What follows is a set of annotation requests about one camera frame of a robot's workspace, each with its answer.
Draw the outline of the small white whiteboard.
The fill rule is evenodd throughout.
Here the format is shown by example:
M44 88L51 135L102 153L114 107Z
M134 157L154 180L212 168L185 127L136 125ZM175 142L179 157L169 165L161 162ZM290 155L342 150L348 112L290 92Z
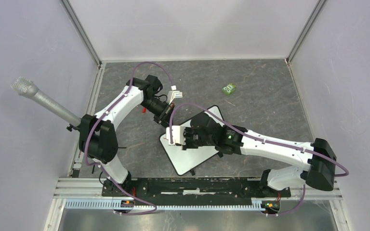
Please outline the small white whiteboard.
M218 154L218 151L213 146L182 150L180 146L169 145L169 140L166 138L165 133L159 137L159 141L174 171L179 176L192 172L195 167Z

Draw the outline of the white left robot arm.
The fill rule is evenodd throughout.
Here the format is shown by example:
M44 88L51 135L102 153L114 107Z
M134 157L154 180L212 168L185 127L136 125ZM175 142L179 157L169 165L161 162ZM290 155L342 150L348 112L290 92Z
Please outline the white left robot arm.
M117 156L119 149L117 128L122 120L140 105L153 113L154 121L167 128L174 109L174 103L163 102L157 96L162 83L153 75L144 80L133 78L126 83L121 94L102 111L95 115L86 114L79 125L79 150L84 160L89 158L98 164L113 180L113 189L120 196L132 191L132 183L127 180L129 171Z

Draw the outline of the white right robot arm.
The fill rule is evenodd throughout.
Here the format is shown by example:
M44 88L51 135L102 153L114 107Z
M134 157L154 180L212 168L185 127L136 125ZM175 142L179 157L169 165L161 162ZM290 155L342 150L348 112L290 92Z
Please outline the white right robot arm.
M321 138L313 142L295 142L268 137L235 125L222 125L216 117L201 113L181 132L183 150L214 147L221 154L260 156L289 164L281 169L267 169L261 176L259 191L272 196L290 186L307 185L332 191L337 160L330 144Z

